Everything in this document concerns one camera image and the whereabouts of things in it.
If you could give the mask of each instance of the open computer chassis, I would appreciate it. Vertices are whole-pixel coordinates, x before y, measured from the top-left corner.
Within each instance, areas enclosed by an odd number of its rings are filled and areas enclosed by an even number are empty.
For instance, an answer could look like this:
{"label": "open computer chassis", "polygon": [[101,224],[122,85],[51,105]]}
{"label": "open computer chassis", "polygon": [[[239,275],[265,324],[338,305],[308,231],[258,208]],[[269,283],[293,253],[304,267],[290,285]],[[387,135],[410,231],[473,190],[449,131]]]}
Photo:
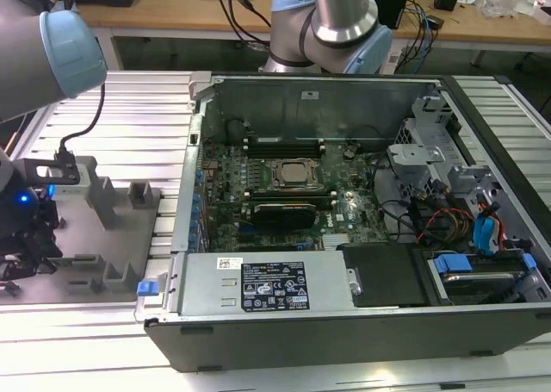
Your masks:
{"label": "open computer chassis", "polygon": [[175,369],[488,356],[551,330],[551,213],[453,78],[198,72],[190,94],[145,321]]}

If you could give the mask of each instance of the blue light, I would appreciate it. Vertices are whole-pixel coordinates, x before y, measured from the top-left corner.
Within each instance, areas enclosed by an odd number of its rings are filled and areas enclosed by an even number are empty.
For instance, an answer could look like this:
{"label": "blue light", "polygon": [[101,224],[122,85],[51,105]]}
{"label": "blue light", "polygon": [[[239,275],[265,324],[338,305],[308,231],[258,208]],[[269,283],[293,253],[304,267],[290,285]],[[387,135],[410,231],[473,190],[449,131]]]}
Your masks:
{"label": "blue light", "polygon": [[55,194],[55,185],[53,184],[48,185],[47,194],[49,198],[53,197],[53,195]]}

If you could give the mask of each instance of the white label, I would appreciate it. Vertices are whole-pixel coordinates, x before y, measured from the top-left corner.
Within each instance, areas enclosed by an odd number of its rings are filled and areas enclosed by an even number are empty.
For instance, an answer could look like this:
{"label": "white label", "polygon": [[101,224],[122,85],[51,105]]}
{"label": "white label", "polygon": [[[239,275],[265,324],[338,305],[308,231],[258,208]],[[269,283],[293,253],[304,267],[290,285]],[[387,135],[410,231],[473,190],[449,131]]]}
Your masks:
{"label": "white label", "polygon": [[217,270],[241,270],[242,257],[218,257]]}
{"label": "white label", "polygon": [[292,296],[291,302],[292,303],[304,303],[308,301],[308,296]]}

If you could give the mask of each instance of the wooden desk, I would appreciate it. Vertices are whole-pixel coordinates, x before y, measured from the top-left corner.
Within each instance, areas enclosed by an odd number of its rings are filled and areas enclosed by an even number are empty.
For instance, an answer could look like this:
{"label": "wooden desk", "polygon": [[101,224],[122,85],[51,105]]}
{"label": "wooden desk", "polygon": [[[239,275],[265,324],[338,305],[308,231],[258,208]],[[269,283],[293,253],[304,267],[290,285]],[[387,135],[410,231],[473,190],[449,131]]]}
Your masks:
{"label": "wooden desk", "polygon": [[[271,0],[251,0],[266,17]],[[454,11],[431,9],[432,0],[417,0],[428,14],[445,20],[435,47],[476,50],[551,51],[551,27],[536,19],[485,19],[475,6]],[[261,39],[269,39],[269,28],[256,16],[234,3],[239,23]],[[186,39],[237,39],[217,0],[136,0],[130,8],[79,6],[83,19],[93,28],[108,61],[109,69],[120,69],[115,36],[173,37]],[[411,13],[394,31],[393,52],[399,52],[415,38],[418,25]]]}

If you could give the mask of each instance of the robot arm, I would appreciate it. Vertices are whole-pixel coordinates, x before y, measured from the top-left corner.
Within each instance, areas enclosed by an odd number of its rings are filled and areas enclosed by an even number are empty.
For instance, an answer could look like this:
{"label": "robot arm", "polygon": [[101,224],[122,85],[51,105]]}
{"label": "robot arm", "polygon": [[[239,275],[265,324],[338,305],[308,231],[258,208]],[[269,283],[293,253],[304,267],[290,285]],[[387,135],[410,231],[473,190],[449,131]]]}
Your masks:
{"label": "robot arm", "polygon": [[93,34],[72,11],[49,12],[56,1],[0,0],[0,122],[105,81]]}
{"label": "robot arm", "polygon": [[375,0],[273,0],[265,72],[375,73],[392,43]]}

